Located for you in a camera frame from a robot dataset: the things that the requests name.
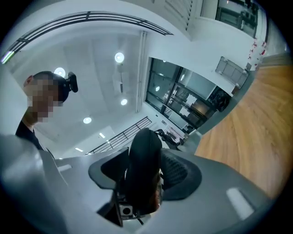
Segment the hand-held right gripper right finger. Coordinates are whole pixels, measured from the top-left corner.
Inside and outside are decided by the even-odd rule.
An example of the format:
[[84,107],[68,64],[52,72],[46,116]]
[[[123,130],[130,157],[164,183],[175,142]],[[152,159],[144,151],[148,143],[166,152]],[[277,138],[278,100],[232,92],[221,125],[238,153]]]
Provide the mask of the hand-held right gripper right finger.
[[170,149],[162,154],[195,165],[201,182],[185,199],[163,201],[142,226],[143,234],[245,234],[272,205],[260,188],[226,164]]

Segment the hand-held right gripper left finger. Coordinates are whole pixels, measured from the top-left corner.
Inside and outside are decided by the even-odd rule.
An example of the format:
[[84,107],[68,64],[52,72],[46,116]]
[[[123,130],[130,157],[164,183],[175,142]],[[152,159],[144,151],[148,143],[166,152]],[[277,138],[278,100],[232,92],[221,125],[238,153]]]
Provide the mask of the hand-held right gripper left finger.
[[48,152],[15,135],[0,137],[0,185],[26,223],[41,234],[125,233],[68,187]]

